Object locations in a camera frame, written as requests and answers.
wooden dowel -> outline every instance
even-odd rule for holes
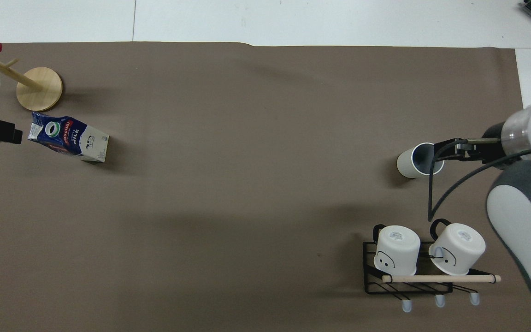
[[[382,282],[501,282],[499,275],[383,275]]]
[[[0,73],[9,76],[16,82],[20,82],[21,84],[28,86],[36,91],[42,90],[42,85],[34,82],[30,78],[25,77],[24,75],[20,74],[19,72],[6,67],[6,64],[0,62]]]
[[[19,61],[19,59],[13,59],[13,60],[9,61],[8,63],[6,63],[6,68],[11,67],[14,63],[17,63],[18,61]]]

brown tabletop mat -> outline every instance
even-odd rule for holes
[[[513,50],[6,44],[65,83],[51,116],[110,134],[92,165],[0,143],[0,331],[531,331],[531,296],[485,216],[498,170],[437,217],[479,231],[501,284],[413,299],[362,290],[377,223],[429,240],[426,179],[398,154],[522,108]],[[31,114],[2,78],[0,119]],[[478,163],[447,162],[441,194]]]

round wooden base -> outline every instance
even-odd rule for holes
[[[41,90],[18,83],[15,94],[19,103],[30,111],[42,112],[53,107],[63,94],[63,81],[54,70],[38,67],[24,74],[42,86]]]

wooden mug stand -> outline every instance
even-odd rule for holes
[[[42,112],[53,107],[63,94],[63,81],[52,69],[37,67],[25,74],[11,69],[18,59],[9,63],[0,62],[0,73],[12,78],[18,84],[15,89],[19,103],[30,111]]]

white floor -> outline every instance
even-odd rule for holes
[[[0,1],[0,42],[129,41],[515,48],[531,103],[520,0]]]

